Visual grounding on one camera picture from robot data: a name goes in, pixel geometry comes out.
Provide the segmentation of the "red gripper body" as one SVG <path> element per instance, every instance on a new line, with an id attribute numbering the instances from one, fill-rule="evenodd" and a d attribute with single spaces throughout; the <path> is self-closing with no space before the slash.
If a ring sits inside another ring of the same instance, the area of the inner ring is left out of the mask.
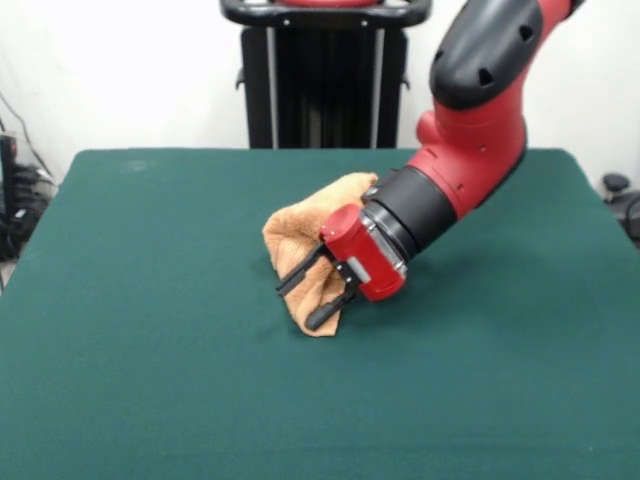
<path id="1" fill-rule="evenodd" d="M 404 286 L 405 260 L 357 205 L 347 204 L 331 213 L 321 227 L 319 239 L 339 265 L 350 269 L 346 279 L 357 283 L 368 300 L 389 298 Z"/>

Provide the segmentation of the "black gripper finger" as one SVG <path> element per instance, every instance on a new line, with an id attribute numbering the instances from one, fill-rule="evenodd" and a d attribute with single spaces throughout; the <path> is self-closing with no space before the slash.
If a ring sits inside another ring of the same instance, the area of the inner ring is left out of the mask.
<path id="1" fill-rule="evenodd" d="M 333 300 L 318 306 L 308 315 L 305 321 L 305 327 L 308 329 L 319 329 L 335 313 L 339 313 L 355 296 L 356 294 L 354 292 L 344 292 Z"/>
<path id="2" fill-rule="evenodd" d="M 318 260 L 327 255 L 325 244 L 317 244 L 294 268 L 292 268 L 276 286 L 278 295 L 287 295 L 291 290 L 296 288 L 306 277 L 307 272 L 318 262 Z"/>

